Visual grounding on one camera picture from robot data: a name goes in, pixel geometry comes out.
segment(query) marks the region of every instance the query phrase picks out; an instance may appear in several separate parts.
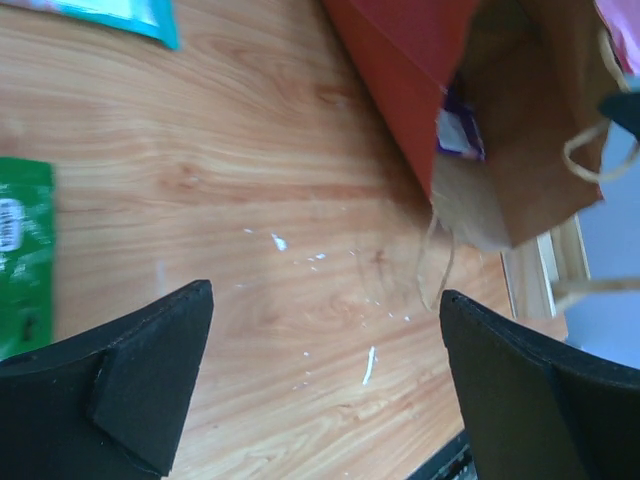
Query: pink package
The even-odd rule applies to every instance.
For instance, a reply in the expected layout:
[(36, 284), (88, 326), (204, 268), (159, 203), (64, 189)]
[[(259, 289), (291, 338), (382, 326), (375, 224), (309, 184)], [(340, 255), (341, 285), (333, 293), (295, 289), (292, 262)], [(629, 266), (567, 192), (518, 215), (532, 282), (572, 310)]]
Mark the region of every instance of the pink package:
[(640, 74), (640, 1), (596, 0), (625, 73)]

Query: purple wrapper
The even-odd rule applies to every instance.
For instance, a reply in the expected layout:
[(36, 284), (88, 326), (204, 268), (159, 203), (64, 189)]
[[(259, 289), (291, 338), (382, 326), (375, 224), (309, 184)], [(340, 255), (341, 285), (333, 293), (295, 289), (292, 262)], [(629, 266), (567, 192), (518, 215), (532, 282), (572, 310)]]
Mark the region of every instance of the purple wrapper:
[(440, 153), (484, 162), (485, 151), (473, 110), (449, 90), (438, 115), (438, 147)]

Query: white debris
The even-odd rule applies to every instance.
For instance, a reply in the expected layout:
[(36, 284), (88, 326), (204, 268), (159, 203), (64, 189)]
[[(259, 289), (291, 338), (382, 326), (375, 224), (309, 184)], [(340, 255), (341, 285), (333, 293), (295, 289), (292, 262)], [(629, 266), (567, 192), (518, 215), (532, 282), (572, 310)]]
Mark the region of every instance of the white debris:
[(369, 383), (369, 379), (371, 378), (371, 373), (373, 372), (373, 363), (376, 359), (376, 347), (371, 347), (369, 349), (369, 361), (367, 362), (367, 371), (364, 374), (364, 378), (362, 379), (362, 384), (366, 385)]
[(273, 238), (273, 242), (276, 244), (276, 248), (281, 252), (284, 252), (287, 248), (289, 248), (289, 245), (284, 238), (280, 238), (275, 233), (271, 234), (271, 238)]

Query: paper bag handle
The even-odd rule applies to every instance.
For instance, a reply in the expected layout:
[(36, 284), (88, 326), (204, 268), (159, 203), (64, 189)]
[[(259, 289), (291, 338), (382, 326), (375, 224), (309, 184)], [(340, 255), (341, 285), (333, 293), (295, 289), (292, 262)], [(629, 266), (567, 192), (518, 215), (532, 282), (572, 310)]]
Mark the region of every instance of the paper bag handle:
[[(607, 70), (609, 71), (613, 79), (618, 84), (620, 91), (629, 92), (631, 90), (631, 87), (629, 86), (626, 78), (624, 78), (624, 74), (616, 63), (615, 54), (613, 53), (611, 42), (609, 41), (609, 34), (605, 29), (602, 29), (600, 31), (600, 34), (598, 35), (598, 44), (600, 46), (600, 55), (602, 56), (602, 61), (605, 67), (607, 67)], [(583, 130), (564, 144), (562, 158), (565, 165), (574, 175), (582, 178), (587, 182), (603, 183), (616, 180), (624, 175), (627, 170), (629, 170), (629, 168), (631, 168), (633, 164), (640, 159), (640, 144), (638, 144), (637, 141), (625, 158), (624, 162), (622, 162), (619, 167), (613, 169), (610, 172), (593, 172), (583, 167), (582, 165), (577, 164), (571, 159), (571, 153), (573, 153), (574, 150), (591, 143), (593, 140), (605, 133), (609, 129), (609, 123), (609, 120), (603, 120), (597, 125)]]
[(551, 285), (553, 296), (571, 293), (589, 294), (605, 292), (628, 292), (640, 290), (640, 277), (628, 277), (609, 280), (559, 280)]

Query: green packet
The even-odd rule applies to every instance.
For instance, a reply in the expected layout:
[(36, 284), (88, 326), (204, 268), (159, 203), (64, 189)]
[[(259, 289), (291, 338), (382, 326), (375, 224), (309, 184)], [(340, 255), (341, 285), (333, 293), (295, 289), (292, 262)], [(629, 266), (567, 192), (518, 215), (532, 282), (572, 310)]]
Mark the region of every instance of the green packet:
[(138, 33), (160, 40), (172, 50), (180, 46), (171, 0), (0, 0), (0, 3)]
[(0, 360), (53, 336), (53, 168), (0, 158)]

